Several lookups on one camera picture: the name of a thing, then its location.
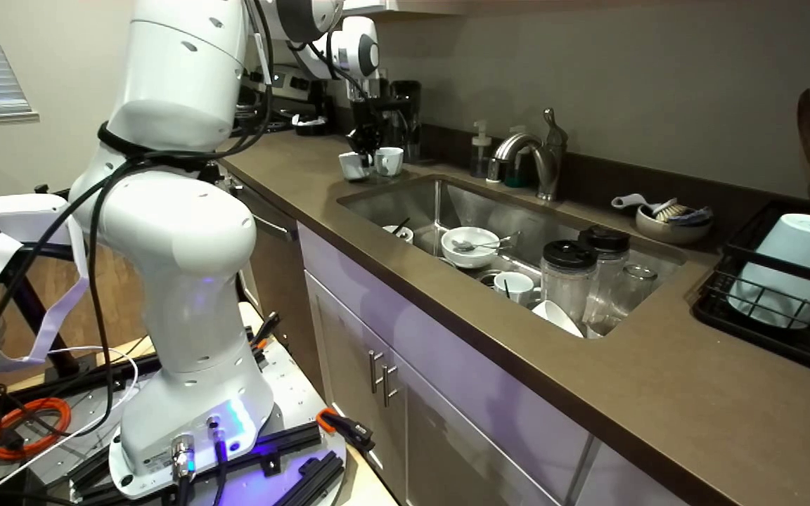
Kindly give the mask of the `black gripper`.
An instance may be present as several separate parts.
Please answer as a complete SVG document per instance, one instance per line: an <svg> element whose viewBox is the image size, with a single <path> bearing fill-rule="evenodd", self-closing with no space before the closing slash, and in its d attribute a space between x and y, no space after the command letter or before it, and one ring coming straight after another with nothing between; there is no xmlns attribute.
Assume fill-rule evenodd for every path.
<svg viewBox="0 0 810 506"><path fill-rule="evenodd" d="M353 104L356 128L347 142L356 152L371 154L381 146L419 152L419 86L386 81L377 100Z"/></svg>

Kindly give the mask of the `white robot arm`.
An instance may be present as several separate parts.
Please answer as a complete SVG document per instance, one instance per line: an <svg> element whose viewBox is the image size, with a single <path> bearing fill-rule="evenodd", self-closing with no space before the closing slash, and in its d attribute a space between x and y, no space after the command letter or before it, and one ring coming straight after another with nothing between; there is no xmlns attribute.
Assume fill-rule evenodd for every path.
<svg viewBox="0 0 810 506"><path fill-rule="evenodd" d="M145 282L160 360L109 443L131 500L250 454L273 413L237 299L257 222L197 178L230 138L244 45L244 0L136 0L121 95L71 190L81 227Z"/></svg>

